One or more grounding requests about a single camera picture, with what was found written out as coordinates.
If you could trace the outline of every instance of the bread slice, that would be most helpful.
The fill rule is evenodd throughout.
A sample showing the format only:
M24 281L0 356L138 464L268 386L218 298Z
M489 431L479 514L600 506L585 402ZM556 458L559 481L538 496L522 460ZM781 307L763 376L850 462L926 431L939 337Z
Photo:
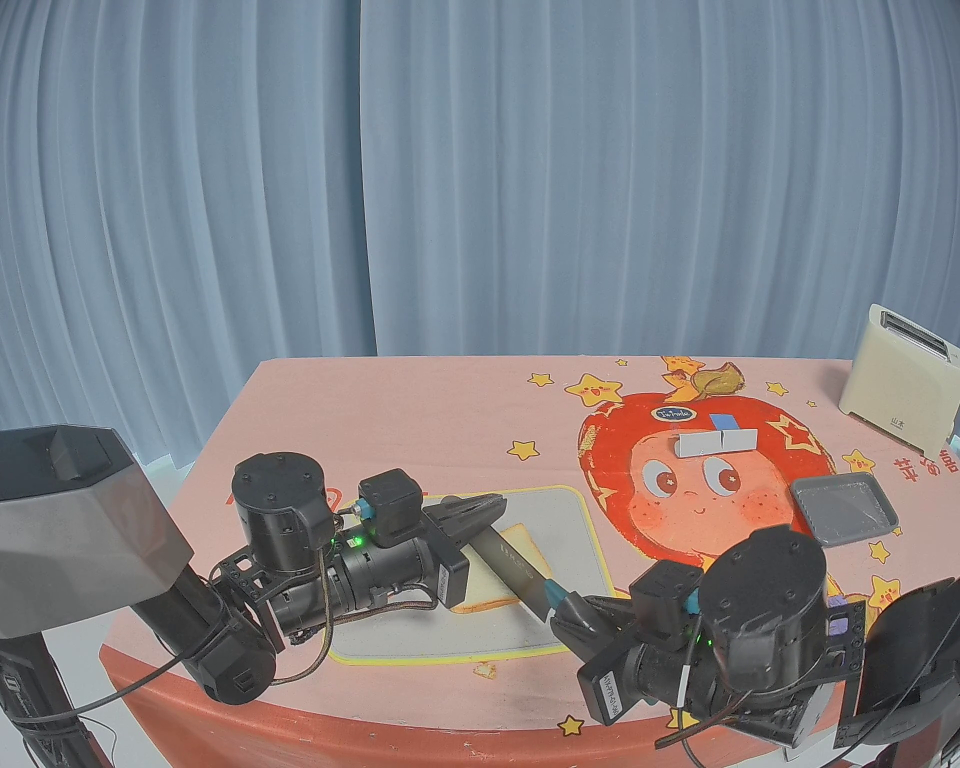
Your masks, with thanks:
M502 536L527 562L530 563L544 579L552 579L553 571L543 557L540 549L534 544L530 532L522 522L512 525ZM473 551L473 547L465 546L464 554L470 561L470 573L467 577L467 597L459 606L451 608L454 613L477 613L490 611L501 606L510 606L519 603L519 598L499 577L490 570L483 558Z

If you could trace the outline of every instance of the black metal stand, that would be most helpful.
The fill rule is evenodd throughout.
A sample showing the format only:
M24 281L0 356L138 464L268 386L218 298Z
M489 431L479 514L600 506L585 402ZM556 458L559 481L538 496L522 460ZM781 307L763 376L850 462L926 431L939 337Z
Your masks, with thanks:
M0 708L12 717L72 709L43 635L0 638ZM18 728L45 768L113 768L78 717Z

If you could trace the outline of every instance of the white toaster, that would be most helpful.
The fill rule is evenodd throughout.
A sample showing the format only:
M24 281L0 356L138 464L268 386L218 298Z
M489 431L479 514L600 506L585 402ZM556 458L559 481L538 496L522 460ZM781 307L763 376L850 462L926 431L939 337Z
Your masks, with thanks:
M853 360L840 410L936 460L960 409L960 349L879 304Z

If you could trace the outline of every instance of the blue connector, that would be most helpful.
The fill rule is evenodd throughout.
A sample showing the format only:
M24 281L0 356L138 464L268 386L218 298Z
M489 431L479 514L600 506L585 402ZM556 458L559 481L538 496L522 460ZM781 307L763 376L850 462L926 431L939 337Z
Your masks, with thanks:
M353 506L356 507L361 520L369 520L373 517L373 507L367 503L367 499L357 499L357 503Z
M561 587L553 579L547 579L543 583L543 589L546 591L546 600L550 604L550 607L555 611L560 604L564 601L564 598L569 594L569 592Z
M699 587L697 587L692 592L690 592L690 596L686 598L686 602L684 603L684 610L687 613L690 613L692 615L696 615L697 613L700 612L700 588Z

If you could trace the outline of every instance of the curtain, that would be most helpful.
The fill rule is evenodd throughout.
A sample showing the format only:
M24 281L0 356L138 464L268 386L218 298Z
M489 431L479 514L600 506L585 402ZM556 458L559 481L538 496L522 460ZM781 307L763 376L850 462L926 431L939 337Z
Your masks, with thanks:
M0 426L196 456L256 365L371 354L354 3L0 10Z
M298 355L960 341L960 8L12 0L0 428L191 461Z
M960 339L956 3L364 0L360 65L380 353Z

